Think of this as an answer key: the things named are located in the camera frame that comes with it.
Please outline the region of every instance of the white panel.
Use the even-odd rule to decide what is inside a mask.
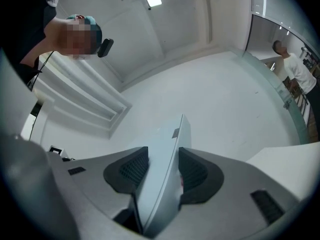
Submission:
[[[57,111],[50,113],[41,138],[41,146],[65,149],[70,158],[87,159],[109,154],[109,132],[77,120]]]
[[[162,127],[140,136],[126,148],[148,147],[149,168],[141,187],[136,193],[137,207],[143,228],[151,222],[151,213],[156,209],[155,205],[165,181],[177,141],[177,138],[172,138],[172,136],[175,129],[180,128],[181,120],[182,115],[168,120]]]
[[[264,148],[247,161],[299,200],[312,195],[320,170],[320,142],[288,147]]]
[[[52,111],[52,109],[54,108],[54,105],[55,105],[54,102],[52,102],[49,99],[47,99],[42,104],[42,107],[39,111],[39,114],[36,117],[36,121],[33,126],[33,130],[32,130],[31,136],[30,136],[30,141],[41,145],[41,139],[42,139],[42,135],[44,133],[44,129],[46,126],[48,115]]]
[[[66,84],[58,77],[56,77],[53,73],[51,73],[51,71],[49,70],[44,70],[43,73],[39,76],[39,79],[41,79],[53,90],[58,91],[58,93],[61,94],[63,97],[78,104],[79,106],[83,107],[88,111],[91,111],[106,119],[111,119],[115,115],[115,113],[112,112],[111,109],[109,109],[108,107],[106,107],[105,105],[88,95],[80,88],[73,89],[72,86],[76,86],[75,84],[73,84],[73,82],[69,80],[68,84]],[[36,82],[34,87],[46,93],[46,88],[43,88],[40,82]]]
[[[37,98],[0,50],[0,133],[20,134]]]
[[[120,75],[116,75],[112,72],[110,68],[104,63],[102,58],[98,56],[92,56],[90,59],[85,60],[94,70],[102,76],[113,88],[118,92],[122,90],[123,79]]]
[[[48,99],[54,100],[54,105],[64,109],[65,111],[71,112],[73,115],[83,118],[91,123],[109,127],[111,125],[111,117],[103,117],[94,113],[92,110],[85,109],[79,104],[75,103],[74,100],[70,100],[63,96],[61,93],[54,91],[41,79],[38,79],[35,92],[37,96],[47,97]]]
[[[70,59],[61,56],[59,53],[54,53],[52,55],[52,60],[57,66],[55,68],[52,67],[52,61],[48,64],[48,66],[46,66],[46,71],[51,73],[51,75],[53,75],[55,78],[60,79],[60,82],[62,84],[67,85],[67,82],[71,81],[71,86],[76,85],[77,88],[80,88],[83,92],[86,92],[103,105],[109,107],[111,110],[117,113],[121,113],[123,109],[121,104],[119,104],[118,101],[113,96],[111,96],[109,92],[105,91],[98,84],[96,84],[95,81],[86,74],[86,72],[79,70],[77,65],[75,65],[75,63],[73,63]],[[85,61],[83,61],[83,66],[88,67],[88,69],[86,70],[95,72],[94,69],[90,67]]]
[[[244,50],[251,25],[251,0],[210,0],[213,38],[223,47]]]
[[[179,148],[191,148],[191,128],[185,115],[182,116],[170,165],[155,207],[144,228],[144,235],[153,238],[164,229],[179,212],[180,196],[183,194],[179,172]]]
[[[26,141],[30,140],[32,128],[34,126],[35,121],[36,121],[36,117],[32,114],[29,114],[21,131],[21,137],[24,140]]]

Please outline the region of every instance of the white t-shirt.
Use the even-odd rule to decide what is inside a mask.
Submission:
[[[283,59],[283,63],[290,80],[295,78],[305,94],[316,86],[317,80],[294,53],[290,53],[290,57]]]

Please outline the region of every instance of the black mesh panel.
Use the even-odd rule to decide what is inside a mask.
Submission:
[[[208,176],[206,167],[188,156],[179,160],[179,170],[183,175],[183,192],[199,186]]]
[[[86,169],[83,167],[77,167],[77,168],[73,168],[73,169],[69,169],[68,172],[70,175],[74,175],[74,174],[79,174],[84,172]]]
[[[147,156],[137,156],[129,162],[123,164],[119,172],[120,174],[131,181],[137,188],[142,181],[147,169],[149,159]]]

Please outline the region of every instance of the man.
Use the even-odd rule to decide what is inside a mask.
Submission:
[[[320,141],[320,87],[317,80],[294,53],[287,52],[281,41],[275,41],[272,49],[283,58],[284,69],[291,80],[290,91],[299,85],[310,102]]]
[[[6,7],[0,45],[25,84],[40,72],[39,56],[44,53],[57,51],[78,58],[95,54],[100,47],[102,32],[92,17],[57,18],[58,0],[11,1],[2,4]]]

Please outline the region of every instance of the dark shirt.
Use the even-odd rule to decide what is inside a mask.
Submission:
[[[46,0],[17,0],[19,10],[7,10],[4,19],[9,19],[1,33],[1,46],[13,68],[22,81],[27,84],[39,73],[39,58],[34,67],[20,64],[21,60],[43,39],[44,29],[57,15],[56,8]]]

